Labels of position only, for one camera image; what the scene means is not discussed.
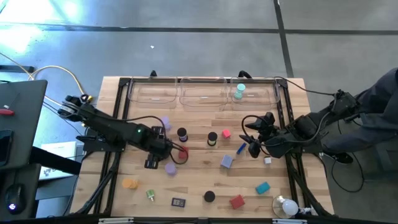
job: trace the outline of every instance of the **concrete floor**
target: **concrete floor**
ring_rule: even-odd
[[[4,2],[4,9],[0,7],[0,22],[104,27],[279,28],[273,0]],[[398,65],[398,36],[379,35],[375,31],[398,30],[397,1],[279,2],[286,29],[359,30],[356,35],[286,35],[293,75],[304,78],[308,89],[334,92],[341,88],[357,94]],[[243,34],[86,30],[70,32],[48,30],[44,26],[0,26],[0,51],[23,65],[35,68],[46,65],[66,67],[77,75],[85,91],[93,96],[98,95],[105,75],[149,75],[151,70],[156,70],[158,75],[183,77],[234,77],[240,70],[258,77],[287,76],[280,35],[275,32]],[[361,32],[364,30],[375,32],[365,35]],[[0,58],[0,64],[10,62]],[[22,73],[0,73],[0,79],[5,80],[26,78]],[[39,74],[39,78],[49,81],[47,94],[58,101],[62,101],[66,95],[80,94],[72,78],[60,70],[46,70]],[[314,94],[308,97],[313,111],[325,107],[331,100],[327,96]],[[83,132],[79,124],[73,125]],[[352,128],[351,125],[342,125],[343,132]],[[35,146],[73,141],[75,136],[75,130],[43,108]],[[358,157],[365,170],[373,169],[374,161],[369,152],[361,152]],[[325,162],[330,174],[331,160],[325,159]],[[355,188],[359,184],[357,164],[336,166],[335,174],[344,186]],[[364,189],[356,194],[344,192],[331,178],[329,187],[337,215],[398,223],[398,213],[395,212],[398,209],[396,182],[366,182]],[[70,189],[67,188],[59,197],[69,193]],[[53,204],[64,208],[67,200],[56,200]],[[41,209],[48,207],[46,205],[49,203],[48,200],[42,202],[38,216],[59,215],[63,211],[61,208],[51,211]]]

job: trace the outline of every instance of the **transparent container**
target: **transparent container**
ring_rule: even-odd
[[[140,108],[174,109],[177,81],[177,77],[132,78],[129,99]]]
[[[279,89],[275,86],[275,78],[231,78],[229,97],[232,109],[270,110],[280,100]]]
[[[180,103],[187,111],[223,111],[228,103],[225,78],[182,78]]]

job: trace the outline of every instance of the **white paper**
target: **white paper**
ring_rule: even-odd
[[[43,144],[41,146],[43,150],[47,152],[51,152],[58,156],[66,157],[73,157],[76,156],[76,142],[61,142],[61,143],[52,143],[52,144]],[[49,179],[56,179],[62,177],[70,177],[73,174],[68,174],[59,170],[51,169],[48,167],[42,167],[40,170],[40,177],[39,180],[49,180]]]

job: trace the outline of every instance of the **red cube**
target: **red cube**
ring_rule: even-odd
[[[186,159],[186,158],[187,158],[187,154],[188,154],[188,148],[185,147],[185,146],[182,146],[182,147],[186,150],[186,152],[180,151],[180,152],[178,153],[178,158],[180,158],[180,159]]]
[[[223,130],[223,137],[225,139],[228,139],[229,137],[231,137],[231,133],[230,133],[230,131],[228,129],[224,129]]]
[[[231,203],[234,209],[237,209],[240,206],[244,205],[244,200],[242,195],[238,195],[235,198],[232,198],[231,200],[229,200],[229,202]]]

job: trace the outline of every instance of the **wooden tabletop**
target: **wooden tabletop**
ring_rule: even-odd
[[[104,77],[103,79],[97,108],[107,114],[113,113],[119,78]],[[305,87],[301,78],[291,78],[290,80]],[[240,155],[236,154],[236,151],[243,143],[243,140],[239,138],[239,134],[243,134],[241,130],[243,117],[249,114],[263,116],[266,111],[271,111],[275,116],[275,125],[279,125],[276,106],[273,105],[275,97],[272,86],[261,84],[259,86],[246,87],[245,94],[258,93],[258,96],[256,95],[254,98],[262,102],[262,106],[251,104],[250,100],[239,104],[229,97],[228,102],[222,108],[223,110],[220,111],[217,106],[224,100],[220,97],[220,91],[223,90],[223,87],[215,88],[211,85],[199,85],[196,88],[191,88],[192,86],[190,85],[185,85],[183,94],[181,94],[180,84],[177,84],[175,101],[173,101],[175,86],[170,84],[148,86],[136,83],[134,85],[131,96],[133,101],[131,101],[129,107],[128,118],[146,115],[168,116],[172,129],[167,132],[167,137],[171,138],[173,142],[189,148],[189,160],[184,165],[176,165],[177,174],[171,177],[164,170],[164,165],[171,162],[170,158],[161,161],[157,170],[145,169],[144,161],[147,158],[147,152],[128,146],[121,157],[112,216],[275,217],[271,207],[274,197],[278,195],[290,197],[284,157],[281,159],[272,158],[272,164],[265,165],[263,153],[257,159],[253,159],[247,149]],[[289,92],[294,117],[297,118],[302,114],[309,113],[310,107],[307,93],[291,84],[289,84]],[[172,103],[143,103],[150,100],[162,102],[164,99],[160,98],[161,96],[159,97],[161,94],[166,98],[165,102]],[[124,92],[121,108],[123,108],[125,96]],[[197,103],[192,100],[198,97],[205,99],[205,102]],[[269,104],[265,103],[268,100],[264,100],[264,97],[269,99]],[[284,114],[287,115],[284,95],[282,94],[280,98]],[[203,107],[196,107],[203,105],[211,106],[205,110]],[[247,119],[248,123],[253,121],[254,119]],[[159,125],[159,122],[154,119],[143,119],[135,122],[140,122],[150,127]],[[187,129],[188,141],[185,143],[178,140],[177,129],[181,127]],[[221,137],[223,129],[230,130],[230,139]],[[218,134],[217,143],[213,147],[206,143],[207,135],[212,131]],[[247,131],[249,134],[257,136],[254,131]],[[173,150],[172,153],[175,158],[178,158],[177,150]],[[224,155],[230,155],[234,159],[230,169],[220,166]],[[71,212],[81,208],[98,185],[103,157],[103,152],[95,152],[84,160]],[[328,184],[321,162],[313,155],[304,154],[303,164],[309,189],[325,209],[333,213]],[[138,180],[138,188],[136,190],[124,189],[122,181],[125,178]],[[258,195],[255,187],[263,182],[268,182],[271,189],[262,195]],[[147,198],[146,191],[149,189],[153,189],[155,192],[154,202]],[[204,193],[208,190],[212,190],[216,195],[216,199],[212,203],[205,202],[203,199]],[[101,209],[104,209],[106,205],[108,186],[104,192]],[[234,210],[229,200],[239,194],[244,197],[245,205]],[[302,194],[299,190],[298,195],[301,201],[300,204],[303,205]],[[185,208],[171,206],[173,197],[185,199]]]

